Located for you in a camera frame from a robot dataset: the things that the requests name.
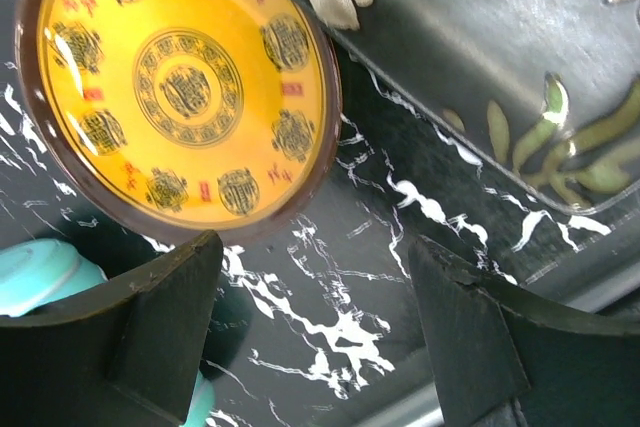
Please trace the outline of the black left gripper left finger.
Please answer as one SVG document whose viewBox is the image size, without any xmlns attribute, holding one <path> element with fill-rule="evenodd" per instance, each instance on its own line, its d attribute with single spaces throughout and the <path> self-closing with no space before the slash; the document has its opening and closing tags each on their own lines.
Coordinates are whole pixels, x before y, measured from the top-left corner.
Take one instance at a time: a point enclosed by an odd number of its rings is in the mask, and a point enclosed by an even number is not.
<svg viewBox="0 0 640 427">
<path fill-rule="evenodd" d="M 183 424 L 222 257 L 206 231 L 106 283 L 2 317 L 2 425 Z"/>
</svg>

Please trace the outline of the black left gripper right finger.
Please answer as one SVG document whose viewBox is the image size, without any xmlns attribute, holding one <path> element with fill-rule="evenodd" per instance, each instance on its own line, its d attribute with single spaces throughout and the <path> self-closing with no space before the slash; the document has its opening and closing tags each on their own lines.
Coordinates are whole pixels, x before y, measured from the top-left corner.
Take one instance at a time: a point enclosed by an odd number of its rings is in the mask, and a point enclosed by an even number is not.
<svg viewBox="0 0 640 427">
<path fill-rule="evenodd" d="M 636 426 L 639 326 L 416 241 L 408 265 L 448 426 Z"/>
</svg>

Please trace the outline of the yellow patterned small plate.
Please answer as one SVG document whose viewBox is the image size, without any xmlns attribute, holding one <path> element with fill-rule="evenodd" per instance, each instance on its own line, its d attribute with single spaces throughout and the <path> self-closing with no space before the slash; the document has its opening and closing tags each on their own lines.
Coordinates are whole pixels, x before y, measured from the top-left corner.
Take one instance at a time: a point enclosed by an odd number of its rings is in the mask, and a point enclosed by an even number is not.
<svg viewBox="0 0 640 427">
<path fill-rule="evenodd" d="M 16 57 L 63 171 L 163 242 L 261 236 L 335 156 L 335 52 L 292 0 L 21 0 Z"/>
</svg>

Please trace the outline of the black floral square plate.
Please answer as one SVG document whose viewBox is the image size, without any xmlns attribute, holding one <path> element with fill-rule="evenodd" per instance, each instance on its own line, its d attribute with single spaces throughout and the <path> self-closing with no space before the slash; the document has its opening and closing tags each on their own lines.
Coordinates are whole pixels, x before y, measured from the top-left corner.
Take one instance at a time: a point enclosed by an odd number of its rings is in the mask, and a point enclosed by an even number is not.
<svg viewBox="0 0 640 427">
<path fill-rule="evenodd" d="M 638 192 L 639 0 L 296 1 L 548 205 Z"/>
</svg>

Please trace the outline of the teal cat ear headphones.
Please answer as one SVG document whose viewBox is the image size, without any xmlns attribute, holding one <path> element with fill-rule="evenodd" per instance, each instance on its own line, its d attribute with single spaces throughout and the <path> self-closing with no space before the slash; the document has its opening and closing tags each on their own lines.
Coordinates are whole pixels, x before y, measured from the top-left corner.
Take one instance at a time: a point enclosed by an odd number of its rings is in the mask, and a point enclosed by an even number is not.
<svg viewBox="0 0 640 427">
<path fill-rule="evenodd" d="M 8 248 L 1 254 L 1 319 L 24 316 L 111 279 L 73 246 L 57 240 Z M 179 426 L 203 425 L 214 402 L 213 386 L 198 370 L 187 419 Z"/>
</svg>

